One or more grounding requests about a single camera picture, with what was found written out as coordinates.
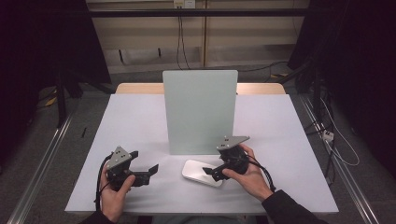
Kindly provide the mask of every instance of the power outlet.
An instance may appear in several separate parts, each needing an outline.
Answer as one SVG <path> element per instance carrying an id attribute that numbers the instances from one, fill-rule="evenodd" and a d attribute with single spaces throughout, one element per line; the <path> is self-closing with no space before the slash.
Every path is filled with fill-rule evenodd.
<path id="1" fill-rule="evenodd" d="M 195 8 L 195 0 L 184 0 L 184 8 Z"/>
<path id="2" fill-rule="evenodd" d="M 184 0 L 174 0 L 175 8 L 184 8 Z"/>

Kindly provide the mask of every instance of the black sleeve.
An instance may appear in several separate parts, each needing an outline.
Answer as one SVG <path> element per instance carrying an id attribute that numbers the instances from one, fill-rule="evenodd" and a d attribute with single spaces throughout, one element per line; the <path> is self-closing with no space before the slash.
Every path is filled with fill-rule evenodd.
<path id="1" fill-rule="evenodd" d="M 310 211 L 297 204 L 287 193 L 279 190 L 268 197 L 262 206 L 275 224 L 326 224 Z"/>
<path id="2" fill-rule="evenodd" d="M 108 220 L 102 212 L 96 211 L 89 217 L 85 218 L 80 224 L 114 224 L 114 222 Z"/>

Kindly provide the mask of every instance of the white table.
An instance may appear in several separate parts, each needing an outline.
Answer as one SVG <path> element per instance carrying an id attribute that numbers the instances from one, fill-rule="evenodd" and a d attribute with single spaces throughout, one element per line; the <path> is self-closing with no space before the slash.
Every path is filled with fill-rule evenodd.
<path id="1" fill-rule="evenodd" d="M 277 189 L 314 213 L 335 213 L 338 208 L 318 161 L 286 94 L 238 95 L 233 135 L 249 135 L 246 145 L 270 172 Z M 186 160 L 220 165 L 219 156 L 171 156 L 163 95 L 115 94 L 92 143 L 66 212 L 94 211 L 99 166 L 110 151 L 122 146 L 139 151 L 133 171 L 147 171 L 157 163 L 159 172 L 148 186 L 127 194 L 124 211 L 137 215 L 225 215 L 265 213 L 260 202 L 238 183 L 225 181 L 213 188 L 181 175 Z"/>

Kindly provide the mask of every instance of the human hand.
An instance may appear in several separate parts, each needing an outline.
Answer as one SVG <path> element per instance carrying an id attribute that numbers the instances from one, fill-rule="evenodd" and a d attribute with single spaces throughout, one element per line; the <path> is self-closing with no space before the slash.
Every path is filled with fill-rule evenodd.
<path id="1" fill-rule="evenodd" d="M 128 178 L 126 178 L 122 184 L 120 190 L 115 191 L 111 188 L 111 185 L 108 184 L 106 177 L 106 167 L 104 166 L 100 179 L 100 188 L 103 188 L 101 195 L 102 213 L 108 218 L 108 220 L 114 223 L 119 221 L 124 206 L 125 195 L 131 189 L 134 180 L 134 175 L 128 176 Z"/>
<path id="2" fill-rule="evenodd" d="M 249 155 L 249 160 L 254 161 L 253 158 L 255 157 L 253 149 L 243 144 L 239 144 L 239 146 Z M 244 175 L 240 175 L 230 169 L 224 169 L 222 173 L 236 180 L 247 191 L 247 193 L 257 198 L 260 202 L 263 202 L 273 194 L 264 180 L 262 170 L 251 163 L 248 165 L 247 172 Z"/>

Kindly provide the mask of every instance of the person's arm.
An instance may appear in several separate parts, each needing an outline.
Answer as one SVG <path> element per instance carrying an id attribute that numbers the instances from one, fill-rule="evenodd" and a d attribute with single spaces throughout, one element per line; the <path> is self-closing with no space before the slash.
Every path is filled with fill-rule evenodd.
<path id="1" fill-rule="evenodd" d="M 111 185 L 108 184 L 108 180 L 106 177 L 106 166 L 104 166 L 100 180 L 100 188 L 103 188 L 101 193 L 102 210 L 94 212 L 89 217 L 84 219 L 81 223 L 117 223 L 122 214 L 126 193 L 128 193 L 128 191 L 131 189 L 134 180 L 134 175 L 128 176 L 128 178 L 126 178 L 124 183 L 122 184 L 120 190 L 115 191 L 111 188 Z"/>
<path id="2" fill-rule="evenodd" d="M 240 146 L 249 155 L 249 159 L 254 161 L 253 150 L 243 144 L 240 144 Z M 275 224 L 327 223 L 297 204 L 283 190 L 273 193 L 264 180 L 262 170 L 253 164 L 248 166 L 247 172 L 244 175 L 240 175 L 230 169 L 224 169 L 222 172 L 236 180 L 250 195 L 262 202 L 262 206 Z"/>

